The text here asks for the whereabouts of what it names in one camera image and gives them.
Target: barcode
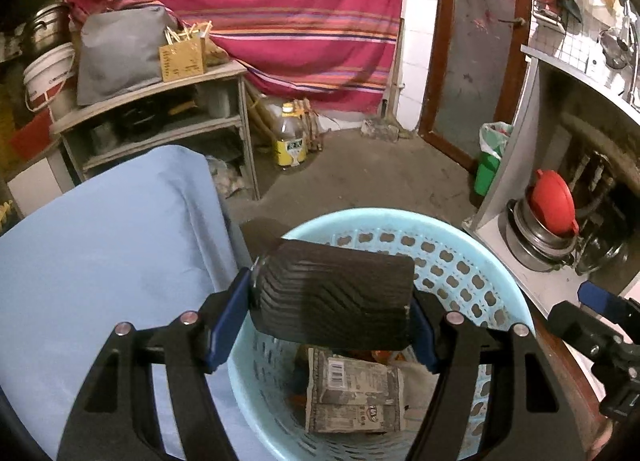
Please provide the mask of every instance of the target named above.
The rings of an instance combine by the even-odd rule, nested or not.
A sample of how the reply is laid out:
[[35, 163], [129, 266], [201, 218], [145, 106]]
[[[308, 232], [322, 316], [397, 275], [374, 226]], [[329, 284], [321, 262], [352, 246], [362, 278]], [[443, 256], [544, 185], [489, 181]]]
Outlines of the barcode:
[[329, 362], [328, 383], [330, 389], [346, 389], [344, 362]]

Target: green bucket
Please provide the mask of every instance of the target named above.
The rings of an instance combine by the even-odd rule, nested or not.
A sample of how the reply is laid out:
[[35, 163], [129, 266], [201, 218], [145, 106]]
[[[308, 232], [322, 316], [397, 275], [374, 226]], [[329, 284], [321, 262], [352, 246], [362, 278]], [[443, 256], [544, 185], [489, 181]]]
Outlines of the green bucket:
[[500, 167], [500, 160], [487, 152], [482, 152], [480, 162], [478, 164], [478, 172], [476, 173], [476, 184], [474, 190], [479, 196], [486, 196], [489, 187], [494, 181], [495, 173]]

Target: white plastic bucket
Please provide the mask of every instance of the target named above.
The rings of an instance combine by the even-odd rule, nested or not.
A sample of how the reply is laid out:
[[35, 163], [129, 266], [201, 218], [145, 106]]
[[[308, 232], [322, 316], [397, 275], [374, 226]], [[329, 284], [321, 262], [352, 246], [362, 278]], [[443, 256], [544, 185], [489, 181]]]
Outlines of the white plastic bucket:
[[34, 60], [24, 70], [27, 109], [49, 108], [53, 120], [60, 120], [76, 107], [76, 68], [71, 42], [62, 44]]

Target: wooden door frame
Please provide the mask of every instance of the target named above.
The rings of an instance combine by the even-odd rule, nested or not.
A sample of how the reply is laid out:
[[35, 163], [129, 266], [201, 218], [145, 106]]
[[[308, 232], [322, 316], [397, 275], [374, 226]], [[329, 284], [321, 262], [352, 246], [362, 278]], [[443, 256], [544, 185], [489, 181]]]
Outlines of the wooden door frame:
[[[529, 40], [531, 3], [532, 0], [515, 0], [513, 18], [523, 18], [526, 24], [521, 28], [513, 29], [504, 81], [502, 82], [500, 97], [494, 113], [495, 122], [510, 123], [513, 120], [518, 99], [520, 98], [522, 82], [527, 70], [525, 55], [520, 51], [520, 46], [526, 44]], [[424, 97], [422, 98], [422, 113], [420, 114], [418, 134], [425, 142], [449, 156], [466, 170], [474, 172], [478, 167], [478, 160], [433, 131], [440, 100], [442, 99], [449, 61], [449, 46], [453, 34], [455, 13], [454, 4], [455, 0], [438, 0], [431, 60], [427, 83], [424, 88]]]

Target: cabinet shelf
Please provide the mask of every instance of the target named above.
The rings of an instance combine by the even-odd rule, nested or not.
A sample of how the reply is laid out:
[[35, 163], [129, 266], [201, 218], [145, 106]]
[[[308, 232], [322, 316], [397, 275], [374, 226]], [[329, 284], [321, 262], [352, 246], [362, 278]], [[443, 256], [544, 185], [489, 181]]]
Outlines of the cabinet shelf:
[[103, 102], [97, 102], [85, 108], [71, 111], [68, 115], [60, 118], [60, 120], [56, 120], [55, 122], [53, 122], [51, 124], [50, 132], [51, 134], [63, 133], [75, 127], [76, 125], [90, 120], [97, 115], [110, 111], [113, 108], [128, 104], [129, 102], [140, 100], [141, 98], [155, 95], [156, 93], [161, 93], [163, 91], [169, 91], [171, 89], [197, 84], [200, 82], [208, 82], [210, 80], [221, 80], [225, 78], [237, 77], [244, 74], [245, 72], [246, 68], [239, 62], [233, 60], [231, 62], [227, 62], [226, 64], [222, 64], [221, 66], [213, 67], [203, 75], [181, 78], [180, 80], [173, 80], [172, 82], [158, 82], [141, 89], [136, 89], [131, 93], [119, 95]]
[[547, 272], [533, 271], [523, 266], [513, 256], [504, 241], [498, 225], [499, 218], [500, 215], [495, 216], [472, 234], [500, 259], [500, 262], [511, 272], [521, 290], [536, 305], [540, 313], [547, 317], [551, 308], [563, 300], [569, 300], [578, 305], [578, 286], [586, 281], [588, 276], [578, 275], [569, 266]]
[[82, 165], [82, 170], [87, 172], [99, 165], [119, 160], [120, 158], [136, 154], [140, 151], [146, 151], [146, 149], [162, 146], [164, 144], [174, 142], [175, 140], [187, 138], [188, 136], [209, 133], [210, 131], [216, 131], [218, 129], [228, 127], [239, 127], [241, 123], [242, 121], [239, 115], [229, 118], [209, 118], [206, 115], [187, 118], [177, 124], [169, 124], [158, 134], [155, 134], [146, 140], [122, 144], [112, 151], [99, 154], [98, 156], [93, 156], [89, 158], [84, 165]]

